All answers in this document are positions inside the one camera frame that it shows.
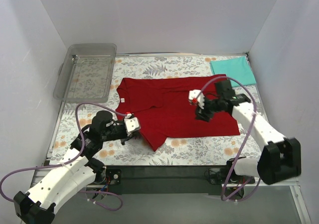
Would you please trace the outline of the red t shirt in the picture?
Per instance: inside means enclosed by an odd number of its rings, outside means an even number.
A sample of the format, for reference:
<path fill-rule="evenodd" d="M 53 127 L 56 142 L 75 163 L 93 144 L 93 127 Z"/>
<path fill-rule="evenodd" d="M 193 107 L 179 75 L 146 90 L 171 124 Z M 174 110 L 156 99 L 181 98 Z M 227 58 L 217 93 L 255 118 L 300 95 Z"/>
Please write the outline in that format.
<path fill-rule="evenodd" d="M 188 101 L 191 90 L 200 90 L 211 77 L 172 79 L 123 78 L 117 87 L 118 113 L 138 118 L 140 134 L 153 151 L 167 138 L 194 138 L 239 135 L 237 121 L 226 112 L 215 114 L 210 122 L 196 120 L 195 106 Z"/>

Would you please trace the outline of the clear plastic bin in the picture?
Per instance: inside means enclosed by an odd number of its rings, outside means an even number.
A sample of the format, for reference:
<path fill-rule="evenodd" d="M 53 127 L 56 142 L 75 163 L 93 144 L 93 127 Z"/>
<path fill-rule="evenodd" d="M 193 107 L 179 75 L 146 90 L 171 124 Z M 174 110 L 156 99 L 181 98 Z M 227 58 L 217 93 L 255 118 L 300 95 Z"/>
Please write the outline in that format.
<path fill-rule="evenodd" d="M 71 45 L 60 66 L 53 97 L 66 103 L 108 100 L 117 46 L 113 43 Z"/>

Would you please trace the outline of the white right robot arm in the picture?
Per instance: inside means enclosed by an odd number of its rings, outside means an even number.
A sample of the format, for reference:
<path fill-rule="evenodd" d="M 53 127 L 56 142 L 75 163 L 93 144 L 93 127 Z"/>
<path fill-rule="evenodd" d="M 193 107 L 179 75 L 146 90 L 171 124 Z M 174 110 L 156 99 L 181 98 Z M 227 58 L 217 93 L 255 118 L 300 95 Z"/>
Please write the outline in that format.
<path fill-rule="evenodd" d="M 243 176 L 260 178 L 265 184 L 275 184 L 301 175 L 301 145 L 296 138 L 287 138 L 275 130 L 257 113 L 256 103 L 248 94 L 236 94 L 229 79 L 211 80 L 217 97 L 207 98 L 203 90 L 192 90 L 188 94 L 190 103 L 196 105 L 196 118 L 209 122 L 215 113 L 230 114 L 243 128 L 247 137 L 252 137 L 261 150 L 258 159 L 241 157 L 227 163 L 226 179 L 239 182 Z"/>

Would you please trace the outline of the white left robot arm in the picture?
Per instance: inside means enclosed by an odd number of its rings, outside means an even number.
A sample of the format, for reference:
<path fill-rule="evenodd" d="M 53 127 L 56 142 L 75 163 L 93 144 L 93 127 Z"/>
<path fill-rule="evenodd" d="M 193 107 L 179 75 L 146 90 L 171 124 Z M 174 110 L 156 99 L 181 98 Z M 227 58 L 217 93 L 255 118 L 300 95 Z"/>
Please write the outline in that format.
<path fill-rule="evenodd" d="M 125 144 L 140 128 L 138 118 L 131 113 L 122 120 L 114 120 L 109 111 L 97 112 L 60 163 L 27 192 L 14 196 L 16 215 L 26 224 L 52 223 L 57 211 L 75 194 L 88 184 L 105 181 L 105 165 L 94 157 L 104 142 L 120 140 Z"/>

